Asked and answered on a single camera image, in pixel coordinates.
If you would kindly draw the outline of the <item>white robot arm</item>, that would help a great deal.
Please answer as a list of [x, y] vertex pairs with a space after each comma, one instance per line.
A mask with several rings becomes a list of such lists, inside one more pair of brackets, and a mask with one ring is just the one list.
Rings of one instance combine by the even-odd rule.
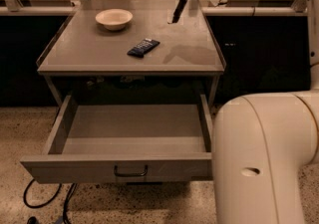
[[217, 224], [305, 224], [298, 171], [319, 162], [319, 0], [306, 0], [308, 91], [227, 102], [214, 120]]

